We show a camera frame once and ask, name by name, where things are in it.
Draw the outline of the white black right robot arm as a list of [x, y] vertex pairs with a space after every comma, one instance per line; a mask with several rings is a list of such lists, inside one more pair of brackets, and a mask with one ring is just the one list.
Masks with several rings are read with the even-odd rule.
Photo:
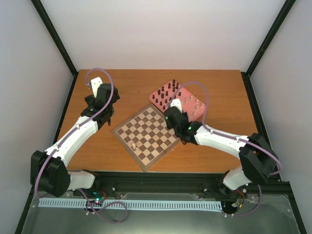
[[240, 166], [227, 171], [216, 185], [215, 192], [228, 197], [231, 191], [249, 183], [265, 184], [278, 165], [270, 145], [260, 134], [239, 136], [211, 128], [198, 121], [189, 121], [185, 112], [170, 107], [165, 112], [168, 129], [172, 129], [183, 144], [192, 143], [226, 152], [240, 160]]

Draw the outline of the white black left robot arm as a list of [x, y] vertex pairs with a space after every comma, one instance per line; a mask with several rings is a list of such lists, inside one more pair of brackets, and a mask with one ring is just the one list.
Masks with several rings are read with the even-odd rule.
[[93, 94], [85, 98], [85, 108], [74, 126], [44, 152], [31, 156], [30, 183], [36, 192], [44, 191], [55, 197], [68, 190], [84, 189], [90, 196], [101, 192], [101, 183], [90, 171], [68, 171], [67, 166], [78, 149], [104, 124], [111, 123], [113, 104], [119, 100], [118, 89], [107, 83], [94, 86]]

